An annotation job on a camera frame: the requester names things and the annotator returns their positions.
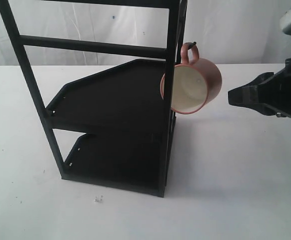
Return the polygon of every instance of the horizontal bar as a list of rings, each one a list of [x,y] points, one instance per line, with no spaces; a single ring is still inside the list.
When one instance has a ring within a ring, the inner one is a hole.
[[[171,6],[172,2],[178,0],[42,0],[42,1],[168,9]]]
[[[104,42],[81,41],[72,39],[51,38],[42,36],[20,35],[23,45],[46,47],[55,49],[68,49],[84,52],[117,54],[154,59],[165,59],[167,51],[165,48],[132,46]]]

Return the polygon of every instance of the white table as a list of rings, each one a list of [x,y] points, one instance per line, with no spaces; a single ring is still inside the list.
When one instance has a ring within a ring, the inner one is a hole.
[[[0,240],[291,240],[291,119],[228,105],[282,64],[220,65],[223,87],[177,115],[165,198],[61,180],[18,66],[0,66]],[[109,66],[34,66],[47,104]],[[56,130],[65,157],[80,133]],[[103,203],[94,203],[103,195]]]

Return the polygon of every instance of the mug handle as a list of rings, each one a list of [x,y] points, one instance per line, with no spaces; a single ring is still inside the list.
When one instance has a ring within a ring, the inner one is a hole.
[[[197,44],[196,42],[186,42],[182,45],[181,47],[182,64],[193,65],[199,60],[200,55],[196,44]],[[193,59],[189,62],[188,50],[190,49],[192,51]]]

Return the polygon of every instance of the mug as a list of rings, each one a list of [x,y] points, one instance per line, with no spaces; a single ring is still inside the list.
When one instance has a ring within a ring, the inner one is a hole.
[[[189,61],[188,50],[193,59]],[[175,65],[171,109],[179,114],[193,114],[211,102],[220,92],[222,76],[211,61],[200,58],[196,43],[187,42],[181,48],[181,64]],[[162,98],[165,74],[160,83]]]

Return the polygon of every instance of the white wall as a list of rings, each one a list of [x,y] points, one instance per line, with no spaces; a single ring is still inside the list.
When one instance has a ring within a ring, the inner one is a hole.
[[[20,33],[165,47],[168,10],[84,3],[10,0]],[[197,41],[215,63],[283,63],[291,36],[279,29],[291,0],[188,0],[184,40]],[[33,65],[116,65],[133,57],[26,47]],[[0,65],[17,65],[0,17]]]

